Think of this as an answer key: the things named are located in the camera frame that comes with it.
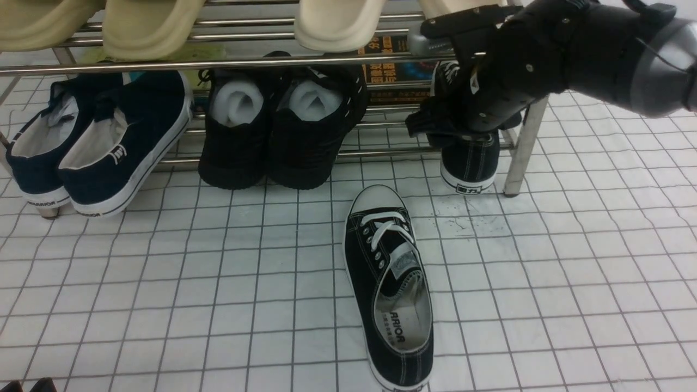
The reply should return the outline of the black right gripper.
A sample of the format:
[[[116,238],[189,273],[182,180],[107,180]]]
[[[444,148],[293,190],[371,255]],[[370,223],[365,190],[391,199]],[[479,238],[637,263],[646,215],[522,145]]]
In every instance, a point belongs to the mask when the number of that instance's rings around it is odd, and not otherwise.
[[[590,10],[590,1],[492,4],[421,23],[426,39],[451,39],[460,72],[450,97],[428,97],[406,117],[409,136],[488,134],[535,100],[589,87]]]

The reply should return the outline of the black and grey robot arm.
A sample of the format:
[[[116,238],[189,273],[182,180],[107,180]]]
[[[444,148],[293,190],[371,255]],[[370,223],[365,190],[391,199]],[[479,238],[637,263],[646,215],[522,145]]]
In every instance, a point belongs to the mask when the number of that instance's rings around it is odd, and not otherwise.
[[[406,119],[409,134],[502,130],[567,90],[647,118],[695,112],[695,22],[676,12],[641,1],[533,1],[428,18],[410,31],[411,52],[453,53],[459,68]]]

